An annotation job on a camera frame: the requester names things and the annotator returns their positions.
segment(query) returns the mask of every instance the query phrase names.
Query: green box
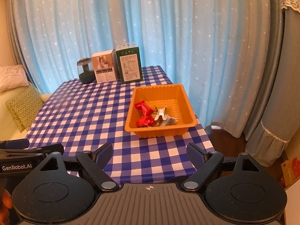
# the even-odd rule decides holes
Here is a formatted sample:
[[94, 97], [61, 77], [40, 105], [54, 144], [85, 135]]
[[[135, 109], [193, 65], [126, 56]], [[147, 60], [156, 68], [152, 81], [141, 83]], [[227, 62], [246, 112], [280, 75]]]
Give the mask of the green box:
[[118, 45], [115, 50], [122, 84], [143, 80], [139, 47], [134, 43]]

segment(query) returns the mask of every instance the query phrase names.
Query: white pillow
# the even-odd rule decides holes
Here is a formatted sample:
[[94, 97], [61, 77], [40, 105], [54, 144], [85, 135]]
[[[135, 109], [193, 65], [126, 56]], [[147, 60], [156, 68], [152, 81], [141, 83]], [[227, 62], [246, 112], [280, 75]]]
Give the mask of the white pillow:
[[0, 92], [28, 85], [23, 65], [0, 65]]

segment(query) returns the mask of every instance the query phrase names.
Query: human hand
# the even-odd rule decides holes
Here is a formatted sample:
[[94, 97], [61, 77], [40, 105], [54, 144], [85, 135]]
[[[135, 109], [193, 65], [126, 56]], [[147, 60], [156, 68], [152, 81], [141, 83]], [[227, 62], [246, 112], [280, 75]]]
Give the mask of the human hand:
[[0, 207], [0, 225], [9, 225], [9, 211], [12, 209], [13, 203], [11, 195], [7, 190], [4, 190], [2, 195], [2, 206]]

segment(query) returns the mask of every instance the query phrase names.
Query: beige wall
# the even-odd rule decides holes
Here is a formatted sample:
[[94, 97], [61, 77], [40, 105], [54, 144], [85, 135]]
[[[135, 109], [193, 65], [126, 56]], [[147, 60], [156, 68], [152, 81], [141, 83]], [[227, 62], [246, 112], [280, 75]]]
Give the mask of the beige wall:
[[6, 0], [0, 0], [0, 65], [14, 65], [6, 23]]
[[300, 160], [300, 128], [296, 131], [293, 138], [290, 140], [285, 153], [289, 160], [298, 158]]

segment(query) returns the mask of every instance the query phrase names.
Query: pillow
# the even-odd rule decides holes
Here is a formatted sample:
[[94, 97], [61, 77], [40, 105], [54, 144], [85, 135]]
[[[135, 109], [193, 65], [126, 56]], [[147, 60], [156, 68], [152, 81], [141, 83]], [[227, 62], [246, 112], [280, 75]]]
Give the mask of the pillow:
[[29, 130], [43, 102], [33, 86], [29, 86], [17, 97], [6, 102], [20, 133]]
[[0, 65], [0, 92], [28, 85], [23, 65]]

